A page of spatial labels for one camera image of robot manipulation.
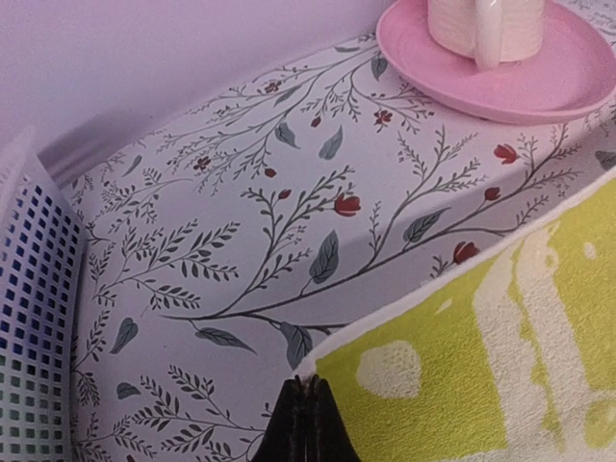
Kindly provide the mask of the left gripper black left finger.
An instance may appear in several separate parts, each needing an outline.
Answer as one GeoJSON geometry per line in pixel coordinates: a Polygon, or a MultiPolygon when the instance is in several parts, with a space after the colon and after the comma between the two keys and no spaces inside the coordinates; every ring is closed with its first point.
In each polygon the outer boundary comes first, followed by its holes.
{"type": "Polygon", "coordinates": [[[305,459],[307,404],[299,376],[285,380],[252,462],[301,462],[305,459]]]}

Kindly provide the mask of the yellow patterned towel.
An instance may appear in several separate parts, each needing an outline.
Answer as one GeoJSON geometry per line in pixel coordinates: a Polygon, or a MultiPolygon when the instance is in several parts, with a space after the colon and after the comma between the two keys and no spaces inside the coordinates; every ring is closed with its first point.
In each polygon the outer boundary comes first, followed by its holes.
{"type": "Polygon", "coordinates": [[[615,457],[615,174],[315,347],[364,461],[615,457]]]}

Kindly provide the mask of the white plastic basket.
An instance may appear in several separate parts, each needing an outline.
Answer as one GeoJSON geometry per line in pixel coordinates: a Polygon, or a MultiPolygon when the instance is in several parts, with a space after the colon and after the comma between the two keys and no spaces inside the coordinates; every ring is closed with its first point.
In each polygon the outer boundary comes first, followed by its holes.
{"type": "Polygon", "coordinates": [[[71,458],[70,351],[85,234],[26,127],[1,150],[1,458],[71,458]]]}

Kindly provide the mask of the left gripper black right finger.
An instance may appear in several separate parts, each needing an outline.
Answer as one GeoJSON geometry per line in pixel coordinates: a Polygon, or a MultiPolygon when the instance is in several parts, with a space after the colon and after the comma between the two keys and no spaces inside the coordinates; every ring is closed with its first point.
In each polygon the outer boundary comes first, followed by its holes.
{"type": "Polygon", "coordinates": [[[332,390],[325,379],[314,375],[307,389],[307,460],[359,461],[347,434],[332,390]]]}

